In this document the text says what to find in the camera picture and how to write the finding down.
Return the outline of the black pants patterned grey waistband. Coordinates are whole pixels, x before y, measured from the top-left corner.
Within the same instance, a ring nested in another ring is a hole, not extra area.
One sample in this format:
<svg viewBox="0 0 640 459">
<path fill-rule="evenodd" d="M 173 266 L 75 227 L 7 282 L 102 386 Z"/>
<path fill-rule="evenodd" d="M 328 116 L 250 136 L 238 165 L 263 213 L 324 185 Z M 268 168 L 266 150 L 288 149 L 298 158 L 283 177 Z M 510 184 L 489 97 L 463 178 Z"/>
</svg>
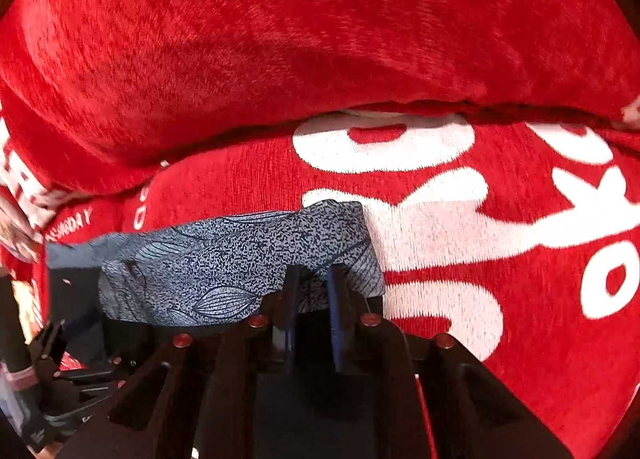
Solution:
<svg viewBox="0 0 640 459">
<path fill-rule="evenodd" d="M 281 290 L 293 265 L 303 268 L 301 312 L 328 305 L 332 265 L 364 297 L 385 290 L 358 202 L 324 200 L 299 211 L 49 243 L 46 254 L 50 317 L 67 323 L 67 352 L 87 366 L 106 359 L 107 319 L 178 328 L 236 323 Z"/>
</svg>

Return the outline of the floral pink pillow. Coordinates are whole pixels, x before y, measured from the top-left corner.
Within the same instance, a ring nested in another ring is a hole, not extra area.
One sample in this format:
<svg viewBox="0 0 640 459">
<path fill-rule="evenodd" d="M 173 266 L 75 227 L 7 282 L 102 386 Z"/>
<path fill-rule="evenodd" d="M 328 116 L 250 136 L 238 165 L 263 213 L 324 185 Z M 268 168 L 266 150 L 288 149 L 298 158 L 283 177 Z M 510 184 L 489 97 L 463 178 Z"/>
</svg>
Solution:
<svg viewBox="0 0 640 459">
<path fill-rule="evenodd" d="M 19 260 L 37 263 L 42 253 L 42 237 L 29 225 L 20 207 L 7 197 L 0 199 L 1 245 Z"/>
</svg>

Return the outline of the red blanket white lettering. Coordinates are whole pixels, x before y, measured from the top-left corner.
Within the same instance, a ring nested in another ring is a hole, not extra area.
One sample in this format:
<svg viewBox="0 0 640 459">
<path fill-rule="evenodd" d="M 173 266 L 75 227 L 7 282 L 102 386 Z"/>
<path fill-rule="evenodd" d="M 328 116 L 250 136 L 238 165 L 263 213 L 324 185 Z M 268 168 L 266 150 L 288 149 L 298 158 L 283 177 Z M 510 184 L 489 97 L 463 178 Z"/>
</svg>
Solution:
<svg viewBox="0 0 640 459">
<path fill-rule="evenodd" d="M 383 307 L 448 329 L 578 458 L 639 387 L 639 137 L 601 127 L 340 112 L 233 137 L 122 196 L 47 190 L 12 148 L 1 193 L 47 243 L 358 202 Z"/>
</svg>

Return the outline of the red white folded quilt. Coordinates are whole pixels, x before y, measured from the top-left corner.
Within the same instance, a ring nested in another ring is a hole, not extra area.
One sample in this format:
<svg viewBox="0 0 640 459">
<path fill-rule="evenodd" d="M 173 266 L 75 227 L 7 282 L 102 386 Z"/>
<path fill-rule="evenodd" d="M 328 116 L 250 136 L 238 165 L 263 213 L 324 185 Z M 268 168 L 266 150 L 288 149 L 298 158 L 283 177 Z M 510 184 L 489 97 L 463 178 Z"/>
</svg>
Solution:
<svg viewBox="0 0 640 459">
<path fill-rule="evenodd" d="M 425 100 L 584 110 L 639 94 L 615 0 L 14 0 L 2 115 L 46 186 L 112 193 L 227 130 Z"/>
</svg>

